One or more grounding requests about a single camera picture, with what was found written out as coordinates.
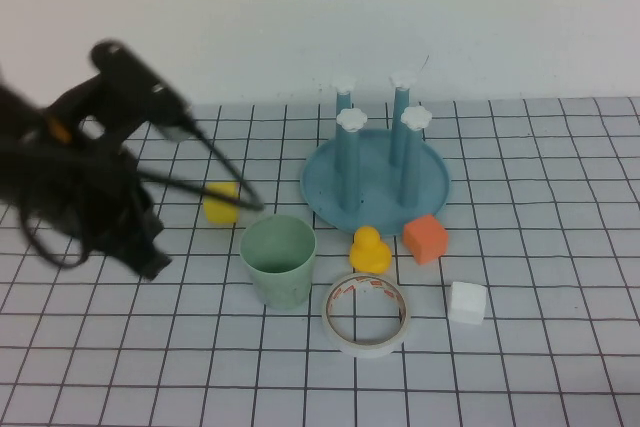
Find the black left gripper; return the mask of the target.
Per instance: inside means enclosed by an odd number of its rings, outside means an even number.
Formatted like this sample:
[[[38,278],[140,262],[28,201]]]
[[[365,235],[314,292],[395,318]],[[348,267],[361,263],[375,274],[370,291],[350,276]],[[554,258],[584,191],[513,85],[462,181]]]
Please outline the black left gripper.
[[[87,168],[80,201],[82,227],[91,248],[123,252],[126,266],[141,278],[154,280],[172,259],[153,244],[164,225],[137,167],[132,152],[119,147]]]

